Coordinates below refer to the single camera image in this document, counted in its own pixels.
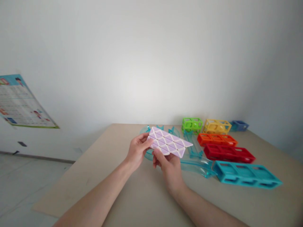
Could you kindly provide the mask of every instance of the forearm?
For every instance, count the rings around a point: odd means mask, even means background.
[[[173,195],[196,226],[247,226],[240,220],[203,199],[186,185]]]
[[[100,227],[132,172],[131,165],[122,162],[107,178],[73,205],[54,226]]]

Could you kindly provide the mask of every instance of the red block frame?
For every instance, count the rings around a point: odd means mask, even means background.
[[[256,159],[246,148],[217,144],[206,144],[204,153],[210,160],[252,163]]]

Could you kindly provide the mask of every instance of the gray floor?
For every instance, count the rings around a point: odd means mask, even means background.
[[[71,165],[0,154],[0,226],[52,226],[56,218],[31,207]]]

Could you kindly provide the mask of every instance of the baseboard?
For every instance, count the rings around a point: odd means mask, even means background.
[[[18,156],[18,157],[25,157],[25,158],[33,158],[33,159],[40,159],[40,160],[47,160],[47,161],[56,161],[56,162],[63,162],[63,163],[70,163],[74,164],[76,161],[72,160],[65,160],[65,159],[56,159],[56,158],[48,158],[48,157],[42,157],[42,156],[36,156],[36,155],[30,155],[30,154],[20,154],[20,153],[10,153],[5,151],[0,151],[0,154],[6,154],[11,156]]]

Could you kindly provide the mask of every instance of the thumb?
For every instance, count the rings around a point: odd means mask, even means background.
[[[162,166],[167,164],[168,161],[166,160],[164,154],[159,149],[154,149],[154,154]]]
[[[143,150],[145,150],[145,149],[149,148],[149,147],[152,145],[153,142],[154,142],[153,139],[148,139],[148,140],[146,140],[143,144],[141,144],[140,147],[141,147]]]

